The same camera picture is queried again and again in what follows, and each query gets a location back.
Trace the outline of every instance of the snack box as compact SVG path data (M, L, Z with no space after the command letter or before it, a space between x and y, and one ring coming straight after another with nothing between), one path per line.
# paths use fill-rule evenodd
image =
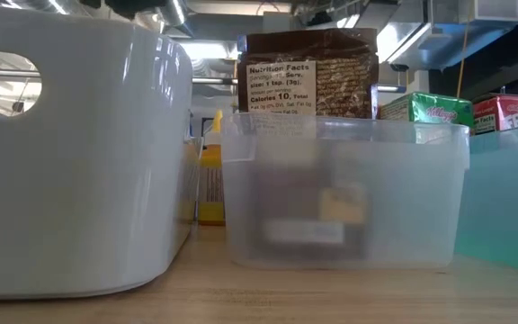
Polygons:
M486 94L474 106L475 133L518 128L518 95Z
M376 42L373 29L247 35L239 111L376 119Z
M473 128L472 103L446 95L413 92L380 107L380 119L454 123Z

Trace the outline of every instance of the wooden countertop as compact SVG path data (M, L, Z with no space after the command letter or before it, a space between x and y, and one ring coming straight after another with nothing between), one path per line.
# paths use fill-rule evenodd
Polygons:
M518 271L457 257L444 270L268 271L229 261L199 228L170 269L130 292L0 302L0 324L518 324Z

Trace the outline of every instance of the clear plastic container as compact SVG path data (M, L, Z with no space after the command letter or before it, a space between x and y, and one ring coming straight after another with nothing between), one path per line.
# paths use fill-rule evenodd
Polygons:
M223 119L228 244L256 267L440 267L469 129L268 113Z
M456 250L518 267L518 129L471 139Z

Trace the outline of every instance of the yellow bottle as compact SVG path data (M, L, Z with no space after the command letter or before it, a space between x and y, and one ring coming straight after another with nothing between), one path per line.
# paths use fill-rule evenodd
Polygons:
M217 110L211 131L205 134L205 149L201 152L201 177L199 181L200 225L225 225L223 201L223 174L221 169L221 119L223 112Z

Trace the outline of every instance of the cardboard box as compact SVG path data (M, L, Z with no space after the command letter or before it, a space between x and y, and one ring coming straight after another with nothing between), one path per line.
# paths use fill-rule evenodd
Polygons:
M518 95L487 94L474 106L475 133L505 131L518 128Z
M472 103L446 95L413 92L380 107L379 114L382 120L448 122L473 127Z

